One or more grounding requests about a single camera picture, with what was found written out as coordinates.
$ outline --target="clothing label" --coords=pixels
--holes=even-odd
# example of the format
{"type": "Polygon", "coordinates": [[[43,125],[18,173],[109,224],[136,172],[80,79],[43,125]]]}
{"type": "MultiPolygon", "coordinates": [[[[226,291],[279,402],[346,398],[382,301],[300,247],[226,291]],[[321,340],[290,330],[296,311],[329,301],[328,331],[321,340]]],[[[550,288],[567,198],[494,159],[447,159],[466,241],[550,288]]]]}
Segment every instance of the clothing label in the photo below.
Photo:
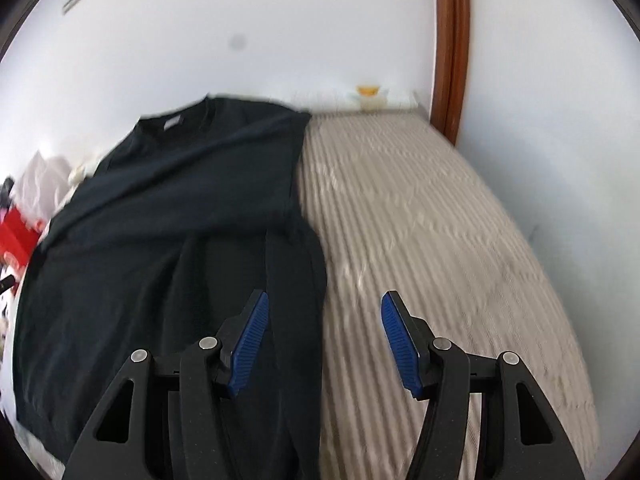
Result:
{"type": "Polygon", "coordinates": [[[176,115],[175,117],[168,119],[167,122],[164,123],[164,130],[167,131],[172,126],[175,126],[176,124],[180,124],[181,122],[182,122],[182,116],[176,115]]]}

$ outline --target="beige bedspread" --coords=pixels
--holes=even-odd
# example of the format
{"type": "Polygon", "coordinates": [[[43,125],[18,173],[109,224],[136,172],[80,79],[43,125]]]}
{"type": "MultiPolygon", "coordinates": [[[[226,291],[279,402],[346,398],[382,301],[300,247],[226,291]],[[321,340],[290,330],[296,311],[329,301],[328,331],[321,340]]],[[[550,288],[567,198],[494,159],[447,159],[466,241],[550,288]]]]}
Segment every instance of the beige bedspread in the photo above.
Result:
{"type": "MultiPolygon", "coordinates": [[[[380,321],[396,289],[414,316],[467,352],[517,352],[582,466],[598,429],[571,325],[526,241],[444,138],[417,114],[313,118],[299,171],[328,271],[322,477],[403,479],[425,402],[402,388],[380,321]]],[[[460,478],[473,478],[472,396],[460,478]]]]}

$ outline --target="yellow object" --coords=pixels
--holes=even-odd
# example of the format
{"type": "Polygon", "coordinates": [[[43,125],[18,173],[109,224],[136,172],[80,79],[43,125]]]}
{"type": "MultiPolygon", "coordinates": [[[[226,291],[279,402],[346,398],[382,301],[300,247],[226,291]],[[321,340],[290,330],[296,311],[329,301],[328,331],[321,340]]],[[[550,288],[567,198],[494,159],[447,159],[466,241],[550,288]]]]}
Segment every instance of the yellow object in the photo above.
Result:
{"type": "Polygon", "coordinates": [[[363,97],[373,97],[374,95],[378,95],[378,91],[380,90],[379,86],[356,86],[356,90],[358,94],[363,97]]]}

